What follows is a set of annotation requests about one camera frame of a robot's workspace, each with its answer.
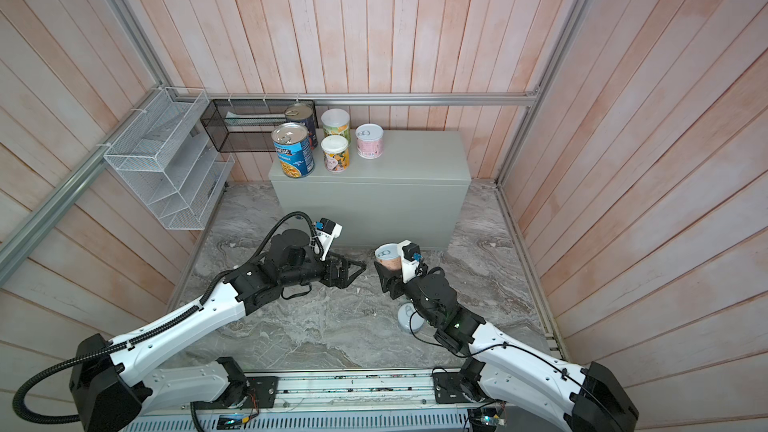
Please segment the orange-label short can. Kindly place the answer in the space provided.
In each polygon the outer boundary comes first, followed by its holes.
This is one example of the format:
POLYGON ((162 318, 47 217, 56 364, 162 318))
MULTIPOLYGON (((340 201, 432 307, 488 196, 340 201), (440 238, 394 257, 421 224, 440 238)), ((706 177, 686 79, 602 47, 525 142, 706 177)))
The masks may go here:
POLYGON ((402 267, 398 245, 395 243, 379 246, 375 250, 375 259, 378 264, 381 264, 390 271, 399 271, 402 267))

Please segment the short white-top can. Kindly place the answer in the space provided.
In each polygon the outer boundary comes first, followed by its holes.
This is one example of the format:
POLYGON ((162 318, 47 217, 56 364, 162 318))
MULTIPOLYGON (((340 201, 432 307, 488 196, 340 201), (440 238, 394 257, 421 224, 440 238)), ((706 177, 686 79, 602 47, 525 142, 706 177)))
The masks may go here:
POLYGON ((424 318, 410 302, 400 306, 397 318, 400 328, 406 333, 417 333, 425 324, 424 318))

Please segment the yellow can white lid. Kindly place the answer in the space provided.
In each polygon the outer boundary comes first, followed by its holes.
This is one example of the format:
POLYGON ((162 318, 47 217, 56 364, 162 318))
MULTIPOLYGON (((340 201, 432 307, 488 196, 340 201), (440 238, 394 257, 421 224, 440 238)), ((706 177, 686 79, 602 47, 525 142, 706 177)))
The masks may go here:
POLYGON ((329 135, 320 143, 326 169, 332 173, 344 172, 350 162, 349 141, 342 135, 329 135))
POLYGON ((337 135, 350 141, 350 115, 346 110, 328 109, 321 115, 320 120, 326 137, 337 135))

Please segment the blue soup can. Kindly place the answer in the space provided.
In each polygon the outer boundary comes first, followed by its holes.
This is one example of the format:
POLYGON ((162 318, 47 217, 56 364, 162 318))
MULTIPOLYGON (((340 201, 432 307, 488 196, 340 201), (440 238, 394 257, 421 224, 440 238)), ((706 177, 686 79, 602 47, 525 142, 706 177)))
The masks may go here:
POLYGON ((311 141, 307 128, 286 122, 271 133, 282 170, 289 178, 303 178, 314 170, 311 141))

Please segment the pink-label short can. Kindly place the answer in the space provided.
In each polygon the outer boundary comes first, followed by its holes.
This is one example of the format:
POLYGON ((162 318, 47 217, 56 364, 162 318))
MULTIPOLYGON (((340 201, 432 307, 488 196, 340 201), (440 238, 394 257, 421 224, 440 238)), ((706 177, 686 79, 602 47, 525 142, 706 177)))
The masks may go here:
POLYGON ((363 124, 355 129, 357 153, 361 158, 373 160, 383 152, 384 130, 377 124, 363 124))

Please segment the dark blue tomato can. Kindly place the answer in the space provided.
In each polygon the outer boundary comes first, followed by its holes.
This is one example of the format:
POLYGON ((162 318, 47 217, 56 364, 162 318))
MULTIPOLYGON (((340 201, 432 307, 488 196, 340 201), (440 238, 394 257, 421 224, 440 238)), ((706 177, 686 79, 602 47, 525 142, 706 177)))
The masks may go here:
POLYGON ((314 107, 307 103, 297 102, 289 106, 284 114, 287 122, 302 124, 307 129, 311 148, 316 148, 318 146, 318 137, 314 107))

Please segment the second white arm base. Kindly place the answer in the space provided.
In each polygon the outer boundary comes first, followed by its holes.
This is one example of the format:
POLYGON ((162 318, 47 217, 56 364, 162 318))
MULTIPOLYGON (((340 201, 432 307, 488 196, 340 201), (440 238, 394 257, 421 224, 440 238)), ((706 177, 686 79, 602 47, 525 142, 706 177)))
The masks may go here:
POLYGON ((232 357, 199 366, 155 369, 144 385, 152 394, 143 401, 141 415, 202 403, 213 409, 272 408, 278 376, 247 375, 232 357))

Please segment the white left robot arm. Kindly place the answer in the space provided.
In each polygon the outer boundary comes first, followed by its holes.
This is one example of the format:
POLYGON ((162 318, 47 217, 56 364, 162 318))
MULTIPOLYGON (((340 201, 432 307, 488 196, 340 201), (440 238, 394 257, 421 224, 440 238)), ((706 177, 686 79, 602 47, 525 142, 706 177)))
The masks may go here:
POLYGON ((332 242, 342 233, 340 224, 327 218, 314 222, 300 211, 281 220, 293 217, 303 220, 308 229, 281 231, 273 226, 248 260, 217 274, 200 297, 111 340, 100 334, 83 340, 74 358, 37 373, 18 388, 13 412, 30 423, 79 422, 86 431, 119 431, 156 409, 200 403, 228 408, 251 400, 249 379, 231 357, 203 366, 161 366, 208 334, 283 298, 288 287, 301 287, 303 295, 311 292, 315 282, 345 289, 365 271, 365 263, 332 252, 332 242), (75 414, 53 416, 31 410, 27 394, 65 371, 71 373, 75 414))

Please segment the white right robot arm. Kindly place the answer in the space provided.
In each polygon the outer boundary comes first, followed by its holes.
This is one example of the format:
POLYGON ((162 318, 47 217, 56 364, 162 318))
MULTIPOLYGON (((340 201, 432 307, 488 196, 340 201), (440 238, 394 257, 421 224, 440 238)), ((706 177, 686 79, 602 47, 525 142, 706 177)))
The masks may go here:
POLYGON ((408 281, 375 265, 382 291, 405 297, 435 329, 434 343, 464 360, 461 387, 475 400, 524 409, 561 431, 633 431, 639 411, 606 366, 556 359, 501 331, 458 301, 434 270, 408 281))

